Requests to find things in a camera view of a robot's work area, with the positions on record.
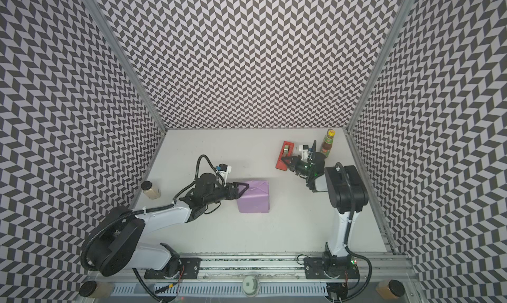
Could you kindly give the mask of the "pink wrapping paper sheet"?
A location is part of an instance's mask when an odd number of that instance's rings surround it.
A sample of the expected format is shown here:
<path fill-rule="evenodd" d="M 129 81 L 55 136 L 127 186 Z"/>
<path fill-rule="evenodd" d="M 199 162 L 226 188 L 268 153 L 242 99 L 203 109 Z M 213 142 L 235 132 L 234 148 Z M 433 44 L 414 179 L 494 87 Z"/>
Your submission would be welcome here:
<path fill-rule="evenodd" d="M 236 200 L 240 213 L 268 213 L 269 182 L 265 180 L 251 180 L 246 182 L 249 185 L 242 197 Z"/>

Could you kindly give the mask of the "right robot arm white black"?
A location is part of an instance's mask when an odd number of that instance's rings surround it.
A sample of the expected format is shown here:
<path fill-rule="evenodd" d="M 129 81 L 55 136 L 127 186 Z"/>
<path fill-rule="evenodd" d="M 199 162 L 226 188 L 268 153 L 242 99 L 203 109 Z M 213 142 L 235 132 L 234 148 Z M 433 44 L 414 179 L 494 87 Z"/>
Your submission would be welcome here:
<path fill-rule="evenodd" d="M 355 166 L 337 162 L 326 166 L 326 157 L 320 152 L 302 156 L 284 156 L 281 162 L 295 175 L 305 180 L 314 193 L 327 193 L 334 209 L 330 239 L 325 244 L 317 264 L 307 262 L 310 271 L 328 279 L 352 275 L 356 254 L 350 249 L 356 219 L 369 202 L 368 192 Z"/>

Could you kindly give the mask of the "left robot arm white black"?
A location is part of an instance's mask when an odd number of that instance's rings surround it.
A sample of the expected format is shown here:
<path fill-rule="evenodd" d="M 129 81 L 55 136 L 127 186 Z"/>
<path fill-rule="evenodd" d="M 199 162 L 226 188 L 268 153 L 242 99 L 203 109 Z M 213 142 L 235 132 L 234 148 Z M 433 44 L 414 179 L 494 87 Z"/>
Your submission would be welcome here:
<path fill-rule="evenodd" d="M 226 183 L 220 173 L 204 173 L 169 205 L 138 211 L 116 207 L 83 242 L 81 265 L 105 277 L 123 269 L 151 269 L 173 277 L 182 268 L 180 254 L 166 243 L 144 244 L 141 238 L 195 221 L 206 213 L 209 205 L 237 200 L 249 187 L 242 182 Z"/>

